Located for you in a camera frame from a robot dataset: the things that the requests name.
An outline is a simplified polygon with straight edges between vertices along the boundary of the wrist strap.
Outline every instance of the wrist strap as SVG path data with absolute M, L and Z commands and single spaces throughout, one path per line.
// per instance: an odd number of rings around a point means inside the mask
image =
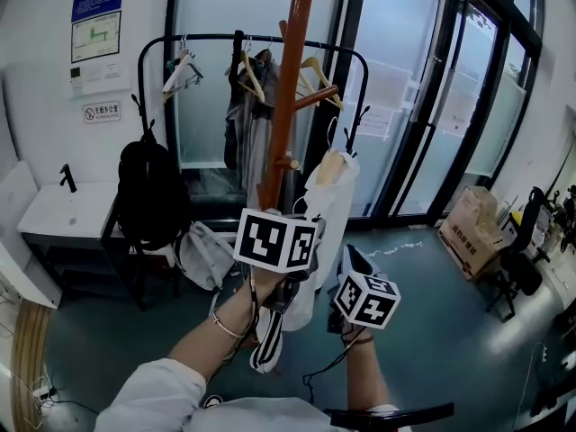
M 372 342 L 372 341 L 374 341 L 374 336 L 371 335 L 370 337 L 367 337 L 366 339 L 360 339 L 360 340 L 354 342 L 354 343 L 352 344 L 352 346 L 361 346 L 362 344 L 368 344 L 369 342 Z M 350 343 L 352 343 L 353 341 L 352 341 L 352 339 L 351 339 L 351 340 L 349 340 L 349 341 L 346 341 L 346 340 L 345 340 L 345 342 L 346 342 L 347 344 L 350 344 Z
M 216 312 L 213 310 L 212 313 L 212 320 L 214 320 L 214 323 L 216 323 L 216 325 L 218 325 L 220 328 L 222 328 L 224 331 L 226 331 L 230 336 L 232 336 L 235 339 L 242 339 L 243 336 L 241 335 L 237 335 L 234 331 L 230 331 L 229 329 L 227 329 L 222 322 L 220 321 L 220 319 L 218 318 L 218 316 L 216 315 Z

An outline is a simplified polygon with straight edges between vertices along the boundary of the white shirt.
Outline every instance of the white shirt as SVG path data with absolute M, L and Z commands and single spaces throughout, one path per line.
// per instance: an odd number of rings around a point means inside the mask
M 245 398 L 203 409 L 199 404 L 205 392 L 205 379 L 176 360 L 143 364 L 100 413 L 94 432 L 343 430 L 331 426 L 327 415 L 301 399 Z M 378 410 L 396 408 L 383 405 Z

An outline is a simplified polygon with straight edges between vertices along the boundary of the wooden hanger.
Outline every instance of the wooden hanger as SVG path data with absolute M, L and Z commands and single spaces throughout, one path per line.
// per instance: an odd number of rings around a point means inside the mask
M 346 164 L 344 157 L 340 155 L 337 150 L 331 150 L 324 155 L 320 168 L 318 170 L 318 177 L 316 178 L 317 185 L 331 185 L 337 180 L 342 167 Z
M 200 80 L 204 78 L 201 70 L 194 64 L 193 58 L 190 55 L 190 51 L 185 48 L 185 40 L 181 40 L 180 43 L 180 62 L 172 72 L 172 75 L 168 79 L 168 81 L 162 87 L 162 102 L 165 104 L 166 101 L 171 98 L 177 91 L 187 88 L 191 83 L 200 83 Z M 176 84 L 176 80 L 180 75 L 185 71 L 186 68 L 191 68 L 194 72 L 194 76 L 192 78 L 188 78 L 183 85 L 180 85 L 174 88 Z
M 282 38 L 285 39 L 286 38 L 286 28 L 288 27 L 288 24 L 286 21 L 280 21 L 278 23 L 278 25 L 280 26 L 280 35 L 282 35 Z M 314 69 L 314 71 L 316 72 L 316 75 L 318 75 L 320 82 L 322 82 L 322 84 L 324 86 L 331 86 L 331 84 L 329 83 L 328 79 L 326 78 L 326 76 L 324 75 L 324 72 L 322 72 L 322 67 L 320 66 L 320 62 L 318 61 L 317 58 L 315 57 L 311 57 L 306 59 L 302 64 L 301 64 L 301 68 L 308 68 L 308 67 L 312 67 Z M 300 72 L 298 72 L 298 78 L 302 81 L 303 85 L 298 84 L 298 86 L 301 86 L 303 88 L 305 88 L 308 93 L 310 95 L 316 93 L 316 90 L 314 89 L 314 87 L 311 85 L 311 83 L 308 81 L 308 78 L 306 78 L 306 76 L 302 73 L 302 69 L 300 69 Z M 300 92 L 296 92 L 298 95 L 304 96 L 304 94 L 301 94 Z M 334 104 L 336 107 L 338 107 L 341 111 L 344 110 L 344 105 L 342 104 L 342 102 L 340 101 L 340 97 L 336 94 L 334 96 L 332 96 L 334 98 L 334 101 L 332 101 L 331 99 L 327 99 L 326 101 L 328 101 L 331 104 Z M 316 107 L 318 107 L 320 105 L 320 102 L 315 103 L 314 104 Z
M 326 76 L 324 75 L 324 72 L 322 71 L 322 67 L 320 65 L 320 62 L 318 61 L 318 58 L 315 58 L 314 56 L 309 57 L 308 59 L 304 60 L 304 62 L 301 63 L 300 65 L 301 68 L 312 68 L 314 70 L 314 72 L 316 72 L 316 75 L 319 77 L 320 82 L 324 85 L 324 86 L 331 86 L 330 82 L 328 81 L 328 79 L 326 78 Z M 337 94 L 334 94 L 332 96 L 332 99 L 334 99 L 334 101 L 331 101 L 329 99 L 327 99 L 327 101 L 331 104 L 334 104 L 338 109 L 340 109 L 341 111 L 344 110 L 344 105 L 342 104 L 342 101 L 340 101 L 340 96 L 338 96 Z
M 252 70 L 252 66 L 250 66 L 250 59 L 248 57 L 248 54 L 245 51 L 241 51 L 240 52 L 240 59 L 242 60 L 242 64 L 244 64 L 244 69 L 246 70 L 246 73 L 248 74 L 248 78 L 252 81 L 252 85 L 254 85 L 254 88 L 256 89 L 256 91 L 254 91 L 249 86 L 244 85 L 240 81 L 238 81 L 238 83 L 243 88 L 247 89 L 250 93 L 252 93 L 253 95 L 256 95 L 257 98 L 260 100 L 260 102 L 263 103 L 266 100 L 264 97 L 264 90 L 262 89 L 262 86 L 260 86 L 260 84 L 258 83 L 258 81 L 256 79 L 256 75 L 254 74 L 254 70 Z

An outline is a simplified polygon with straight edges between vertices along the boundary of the human arm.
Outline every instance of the human arm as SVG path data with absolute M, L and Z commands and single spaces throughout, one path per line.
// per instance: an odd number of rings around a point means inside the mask
M 258 303 L 262 302 L 284 279 L 284 275 L 254 269 Z M 237 335 L 244 335 L 253 316 L 252 298 L 248 280 L 217 311 L 220 323 Z M 212 319 L 206 319 L 176 344 L 169 357 L 210 379 L 220 367 L 224 357 L 238 340 L 220 328 Z
M 256 269 L 258 301 L 284 277 Z M 216 310 L 220 322 L 243 335 L 253 316 L 248 281 Z M 239 341 L 208 318 L 176 344 L 168 358 L 143 364 L 122 386 L 96 421 L 95 432 L 168 432 L 181 430 L 206 392 L 206 380 Z
M 345 325 L 345 341 L 350 341 L 362 327 Z M 365 328 L 346 355 L 348 409 L 369 410 L 389 402 L 388 388 L 378 364 L 374 339 Z

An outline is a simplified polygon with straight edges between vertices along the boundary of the wooden floor strip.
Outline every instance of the wooden floor strip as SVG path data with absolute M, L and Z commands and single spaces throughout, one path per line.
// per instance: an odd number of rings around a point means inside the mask
M 40 386 L 46 330 L 51 309 L 22 301 L 12 350 L 12 413 L 16 432 L 32 432 L 41 423 L 30 391 Z

